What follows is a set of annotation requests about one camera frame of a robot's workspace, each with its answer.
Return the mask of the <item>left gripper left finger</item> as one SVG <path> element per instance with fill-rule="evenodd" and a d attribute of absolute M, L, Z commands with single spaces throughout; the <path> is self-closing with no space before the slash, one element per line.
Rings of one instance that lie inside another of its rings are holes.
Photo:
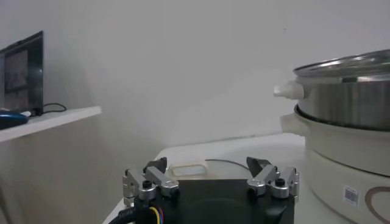
<path fill-rule="evenodd" d="M 167 165 L 167 158 L 162 157 L 149 161 L 141 172 L 126 169 L 122 177 L 122 194 L 125 206 L 131 207 L 136 198 L 150 202 L 155 200 L 158 194 L 173 200 L 178 198 L 180 195 L 179 182 L 165 174 Z"/>

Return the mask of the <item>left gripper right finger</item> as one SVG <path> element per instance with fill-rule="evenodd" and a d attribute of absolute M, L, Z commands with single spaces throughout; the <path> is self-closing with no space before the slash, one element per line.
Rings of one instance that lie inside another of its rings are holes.
<path fill-rule="evenodd" d="M 269 192 L 277 199 L 299 199 L 300 173 L 295 167 L 280 170 L 266 159 L 253 157 L 247 157 L 246 162 L 252 175 L 252 178 L 247 180 L 250 194 L 261 197 Z"/>

